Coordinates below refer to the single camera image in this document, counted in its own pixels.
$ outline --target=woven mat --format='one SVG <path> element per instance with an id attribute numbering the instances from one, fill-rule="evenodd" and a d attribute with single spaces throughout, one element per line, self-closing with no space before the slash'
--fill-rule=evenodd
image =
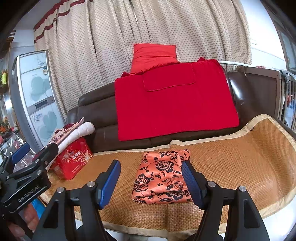
<path id="1" fill-rule="evenodd" d="M 191 163 L 208 180 L 221 187 L 247 187 L 262 217 L 286 206 L 295 196 L 296 143 L 270 116 L 260 115 L 237 133 L 203 140 L 181 142 L 146 150 L 191 152 Z M 142 153 L 127 150 L 99 153 L 70 181 L 51 174 L 51 188 L 42 197 L 48 202 L 55 190 L 82 187 L 107 170 L 113 159 L 121 162 L 121 175 L 109 205 L 100 211 L 105 228 L 147 236 L 184 239 L 197 230 L 203 211 L 193 203 L 145 205 L 131 199 Z M 76 217 L 81 218 L 79 208 Z M 225 231 L 228 208 L 224 207 L 220 233 Z"/>

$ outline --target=beige curtain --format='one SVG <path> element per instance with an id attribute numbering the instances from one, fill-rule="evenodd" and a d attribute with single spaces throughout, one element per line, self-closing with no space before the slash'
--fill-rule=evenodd
<path id="1" fill-rule="evenodd" d="M 251 63 L 239 0 L 62 0 L 35 26 L 36 50 L 49 50 L 61 111 L 131 67 L 133 43 L 175 44 L 178 60 Z"/>
<path id="2" fill-rule="evenodd" d="M 174 44 L 181 62 L 199 57 L 251 63 L 239 0 L 132 0 L 145 42 Z"/>
<path id="3" fill-rule="evenodd" d="M 81 95 L 129 71 L 133 43 L 141 42 L 139 30 L 131 25 L 136 26 L 136 21 L 128 1 L 62 0 L 35 26 L 35 49 L 49 50 L 54 90 L 64 117 Z"/>

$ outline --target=refrigerator door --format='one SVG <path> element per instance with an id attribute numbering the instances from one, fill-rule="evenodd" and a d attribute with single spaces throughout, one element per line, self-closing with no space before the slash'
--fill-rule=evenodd
<path id="1" fill-rule="evenodd" d="M 44 74 L 43 68 L 21 74 L 21 83 L 27 107 L 53 95 L 48 74 Z"/>
<path id="2" fill-rule="evenodd" d="M 45 52 L 32 53 L 25 56 L 20 56 L 20 73 L 23 74 L 33 69 L 46 67 Z"/>
<path id="3" fill-rule="evenodd" d="M 64 126 L 57 104 L 54 102 L 30 115 L 31 129 L 36 132 L 43 146 L 47 145 L 53 132 Z"/>

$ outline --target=window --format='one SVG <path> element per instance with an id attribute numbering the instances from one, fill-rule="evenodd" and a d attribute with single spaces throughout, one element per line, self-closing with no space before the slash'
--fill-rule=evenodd
<path id="1" fill-rule="evenodd" d="M 296 42 L 289 37 L 288 33 L 275 24 L 283 47 L 287 70 L 296 74 Z"/>

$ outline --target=red gift box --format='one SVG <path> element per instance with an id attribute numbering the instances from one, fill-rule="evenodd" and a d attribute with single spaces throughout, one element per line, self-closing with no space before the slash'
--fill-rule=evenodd
<path id="1" fill-rule="evenodd" d="M 85 139 L 80 137 L 57 156 L 51 169 L 59 178 L 71 180 L 92 157 Z"/>

